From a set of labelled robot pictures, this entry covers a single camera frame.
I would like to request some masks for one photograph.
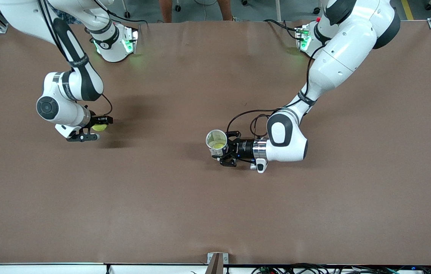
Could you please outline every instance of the brown tabletop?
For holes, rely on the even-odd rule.
[[[301,129],[302,162],[221,167],[205,146],[236,114],[290,101],[308,58],[267,23],[150,24],[109,64],[75,26],[115,123],[70,143],[35,104],[57,49],[0,35],[0,262],[431,265],[431,30],[403,22]],[[87,103],[97,113],[102,99]],[[233,129],[250,135],[254,116]]]

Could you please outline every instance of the yellow liquid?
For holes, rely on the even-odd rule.
[[[222,149],[226,145],[226,142],[224,142],[224,141],[213,141],[213,142],[210,142],[208,145],[214,149]]]

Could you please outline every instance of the bare leg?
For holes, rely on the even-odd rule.
[[[171,23],[172,22],[172,0],[158,0],[159,9],[161,10],[161,16],[163,17],[163,22]]]
[[[224,21],[232,21],[231,0],[217,0]]]

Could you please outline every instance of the gray floor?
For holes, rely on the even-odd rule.
[[[213,5],[200,5],[194,0],[180,0],[182,7],[180,12],[173,11],[173,22],[184,21],[218,21],[222,19],[219,6],[215,0],[198,0]],[[274,0],[248,0],[249,4],[243,6],[240,0],[232,0],[232,13],[234,16],[250,21],[263,21],[264,19],[276,19],[276,4]],[[427,19],[431,11],[424,9],[427,0],[408,0],[410,9],[415,19]],[[161,13],[156,0],[126,0],[131,19],[144,19],[150,23],[161,20]],[[405,12],[401,0],[391,0],[391,5],[396,7],[400,19],[405,20]],[[318,6],[318,0],[281,0],[282,19],[295,21],[298,19],[314,19],[313,9]],[[109,9],[124,15],[121,0],[116,0]]]

